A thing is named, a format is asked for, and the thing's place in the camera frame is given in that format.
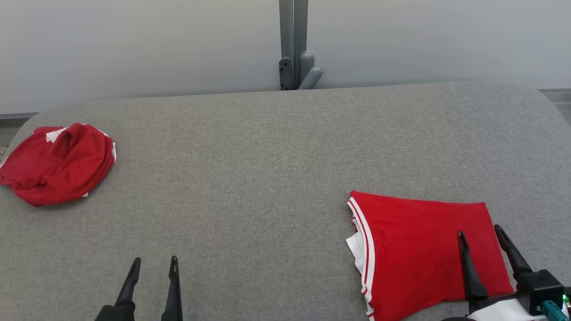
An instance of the folded red shirt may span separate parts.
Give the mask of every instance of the folded red shirt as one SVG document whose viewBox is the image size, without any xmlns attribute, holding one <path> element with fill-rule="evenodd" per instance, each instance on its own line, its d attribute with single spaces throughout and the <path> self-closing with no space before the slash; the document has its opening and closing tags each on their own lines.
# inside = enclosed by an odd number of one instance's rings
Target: folded red shirt
<svg viewBox="0 0 571 321">
<path fill-rule="evenodd" d="M 0 164 L 0 185 L 33 206 L 85 196 L 115 163 L 115 143 L 91 125 L 39 127 Z"/>
<path fill-rule="evenodd" d="M 484 203 L 444 203 L 352 191 L 357 233 L 347 239 L 361 272 L 367 315 L 397 321 L 465 298 L 458 231 L 489 296 L 513 292 Z"/>
</svg>

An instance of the white trim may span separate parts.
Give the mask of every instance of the white trim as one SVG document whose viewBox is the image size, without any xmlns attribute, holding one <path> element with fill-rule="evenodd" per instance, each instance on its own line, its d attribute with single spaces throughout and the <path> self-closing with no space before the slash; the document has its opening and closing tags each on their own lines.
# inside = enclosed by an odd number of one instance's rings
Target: white trim
<svg viewBox="0 0 571 321">
<path fill-rule="evenodd" d="M 59 135 L 66 129 L 68 129 L 69 127 L 66 128 L 62 128 L 62 129 L 58 129 L 56 131 L 51 131 L 49 133 L 46 133 L 46 142 L 52 142 L 55 143 L 55 140 L 58 139 Z"/>
<path fill-rule="evenodd" d="M 367 300 L 365 300 L 365 304 L 367 305 L 367 317 L 369 318 L 369 321 L 375 321 L 375 309 L 369 305 Z"/>
<path fill-rule="evenodd" d="M 111 149 L 111 155 L 113 156 L 113 164 L 114 164 L 117 161 L 117 149 L 115 148 L 115 142 L 113 142 L 113 148 Z"/>
<path fill-rule="evenodd" d="M 375 244 L 373 242 L 373 237 L 371 233 L 371 229 L 369 228 L 369 224 L 367 223 L 367 219 L 365 215 L 361 211 L 359 204 L 357 201 L 351 197 L 349 202 L 347 202 L 353 215 L 357 218 L 357 230 L 360 228 L 360 232 L 363 235 L 363 245 L 365 248 L 365 257 L 363 261 L 363 267 L 365 273 L 361 275 L 361 283 L 363 284 L 363 288 L 361 289 L 361 293 L 364 293 L 365 299 L 367 302 L 371 302 L 372 300 L 372 289 L 373 289 L 373 277 L 375 276 Z"/>
</svg>

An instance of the crumpled red shirt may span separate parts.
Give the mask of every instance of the crumpled red shirt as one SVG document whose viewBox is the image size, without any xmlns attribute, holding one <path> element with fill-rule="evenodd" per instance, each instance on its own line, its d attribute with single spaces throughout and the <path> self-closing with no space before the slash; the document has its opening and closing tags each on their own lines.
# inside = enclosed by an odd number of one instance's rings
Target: crumpled red shirt
<svg viewBox="0 0 571 321">
<path fill-rule="evenodd" d="M 33 206 L 76 200 L 115 163 L 113 140 L 91 125 L 39 127 L 0 165 L 0 185 Z"/>
</svg>

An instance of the gray table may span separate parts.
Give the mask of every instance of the gray table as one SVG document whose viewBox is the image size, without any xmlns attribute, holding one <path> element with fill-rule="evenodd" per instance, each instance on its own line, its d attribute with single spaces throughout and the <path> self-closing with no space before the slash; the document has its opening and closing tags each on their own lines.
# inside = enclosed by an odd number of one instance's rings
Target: gray table
<svg viewBox="0 0 571 321">
<path fill-rule="evenodd" d="M 99 101 L 36 115 L 11 146 L 74 122 L 108 133 L 117 163 L 61 206 L 0 187 L 2 319 L 93 320 L 141 256 L 136 318 L 159 320 L 177 255 L 185 320 L 366 320 L 345 244 L 352 189 L 484 201 L 532 267 L 571 284 L 571 127 L 526 87 Z M 410 320 L 466 312 L 444 303 Z"/>
</svg>

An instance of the white stripe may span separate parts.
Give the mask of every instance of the white stripe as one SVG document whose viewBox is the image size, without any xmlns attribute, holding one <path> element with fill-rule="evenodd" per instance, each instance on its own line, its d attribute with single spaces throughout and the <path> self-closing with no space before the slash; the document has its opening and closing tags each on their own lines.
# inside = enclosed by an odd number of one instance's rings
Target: white stripe
<svg viewBox="0 0 571 321">
<path fill-rule="evenodd" d="M 367 249 L 367 253 L 369 254 L 369 265 L 368 265 L 367 279 L 365 280 L 365 286 L 367 289 L 369 289 L 369 291 L 367 291 L 365 299 L 368 302 L 370 302 L 372 299 L 371 292 L 373 291 L 373 277 L 375 275 L 375 243 L 372 236 L 373 234 L 371 233 L 371 229 L 369 228 L 369 224 L 367 223 L 367 219 L 365 218 L 365 215 L 361 211 L 359 204 L 357 204 L 357 201 L 353 197 L 351 197 L 349 201 L 353 203 L 353 205 L 355 206 L 356 214 L 355 212 L 353 212 L 353 214 L 358 215 L 361 221 L 363 222 L 363 232 L 365 233 L 365 237 L 367 238 L 367 240 L 369 240 L 368 243 L 364 242 L 364 244 L 369 245 Z"/>
<path fill-rule="evenodd" d="M 369 316 L 370 314 L 375 312 L 375 309 L 373 309 L 369 303 L 367 302 L 367 300 L 365 300 L 365 304 L 367 305 L 367 316 Z M 371 317 L 369 317 L 369 321 L 375 321 L 375 315 L 371 315 Z"/>
<path fill-rule="evenodd" d="M 357 211 L 355 210 L 355 208 L 353 207 L 353 204 L 351 204 L 351 201 L 347 202 L 347 205 L 349 205 L 349 208 L 351 209 L 351 211 L 353 212 L 353 216 L 357 215 Z M 355 226 L 357 227 L 357 234 L 360 234 L 362 239 L 363 239 L 363 248 L 361 249 L 363 251 L 363 262 L 360 264 L 361 265 L 361 270 L 363 271 L 361 273 L 361 293 L 365 292 L 365 290 L 367 289 L 367 286 L 365 285 L 365 273 L 364 273 L 364 269 L 365 269 L 365 262 L 367 261 L 367 247 L 364 246 L 366 241 L 365 241 L 365 234 L 363 233 L 363 228 L 361 227 L 361 223 L 359 223 L 359 220 L 354 219 L 353 223 L 355 224 Z"/>
</svg>

